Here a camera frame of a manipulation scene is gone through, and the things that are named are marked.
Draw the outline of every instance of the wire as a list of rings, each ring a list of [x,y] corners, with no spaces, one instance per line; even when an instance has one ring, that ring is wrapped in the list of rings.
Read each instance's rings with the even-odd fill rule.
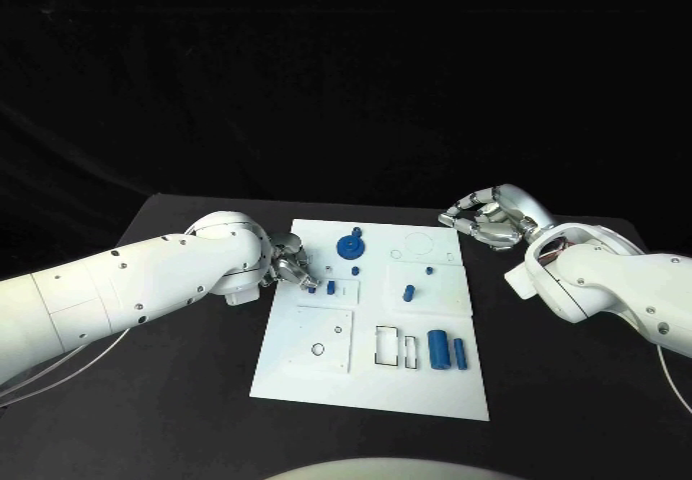
[[[663,358],[663,350],[660,348],[660,345],[656,345],[656,348],[659,349],[660,366],[663,367],[663,373],[666,374],[667,383],[670,384],[670,388],[673,389],[675,395],[677,396],[677,399],[680,400],[682,404],[685,405],[685,408],[688,409],[688,412],[692,413],[692,408],[689,407],[688,402],[682,398],[680,392],[677,391],[677,387],[675,386],[675,383],[673,383],[673,379],[670,378],[670,374],[667,373],[666,360]]]
[[[47,368],[45,368],[33,377],[27,378],[23,382],[17,383],[7,390],[0,392],[0,397],[9,395],[14,390],[19,390],[24,385],[29,385],[34,380],[37,380],[46,373],[52,372],[83,349],[86,345],[82,345],[79,348],[72,350],[65,357],[60,358]]]
[[[33,397],[34,395],[37,395],[39,393],[43,393],[46,390],[50,390],[53,387],[56,387],[58,385],[62,385],[69,379],[75,378],[99,360],[101,358],[104,357],[104,355],[111,351],[112,347],[115,347],[115,345],[118,344],[118,342],[122,340],[122,337],[125,336],[127,332],[130,331],[130,329],[127,329],[120,337],[115,339],[115,341],[111,343],[111,345],[108,346],[108,348],[99,353],[98,357],[75,372],[72,373],[71,375],[68,375],[62,380],[59,380],[58,382],[55,382],[53,384],[50,384],[47,387],[43,387],[40,388],[39,390],[36,390],[34,392],[32,393],[27,393],[26,395],[23,395],[21,397],[17,397],[14,398],[13,400],[10,400],[9,402],[4,402],[0,404],[0,408],[6,407],[7,405],[11,405],[13,403],[21,401],[21,400],[26,400],[29,397]]]

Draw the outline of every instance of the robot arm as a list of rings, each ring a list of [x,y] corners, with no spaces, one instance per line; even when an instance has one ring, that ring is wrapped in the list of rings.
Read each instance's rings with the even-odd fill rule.
[[[481,204],[476,222],[457,218],[463,209]],[[692,357],[692,259],[644,255],[605,227],[558,225],[538,201],[513,185],[461,199],[440,215],[440,222],[496,250],[512,248],[525,238],[525,261],[504,275],[523,299],[538,294],[553,313],[572,323],[611,312],[651,343]],[[512,232],[513,243],[493,243],[486,225]]]
[[[99,338],[197,302],[259,297],[258,285],[317,286],[293,234],[269,238],[245,215],[216,212],[164,235],[0,282],[0,384]]]

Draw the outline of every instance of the black tabletop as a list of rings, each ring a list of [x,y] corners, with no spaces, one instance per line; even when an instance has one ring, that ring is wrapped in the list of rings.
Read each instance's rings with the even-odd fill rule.
[[[121,244],[182,232],[216,210],[246,213],[269,232],[288,231],[294,218],[435,226],[438,213],[157,195]],[[605,225],[641,243],[624,220],[561,220]],[[685,477],[692,417],[653,345],[613,315],[572,325],[538,297],[519,299],[503,274],[523,248],[499,254],[460,241],[490,422],[249,398],[269,287],[256,302],[231,308],[212,296],[135,328],[91,370],[10,407],[0,478],[256,479],[369,456],[451,461],[528,479]],[[667,359],[692,398],[692,361]]]

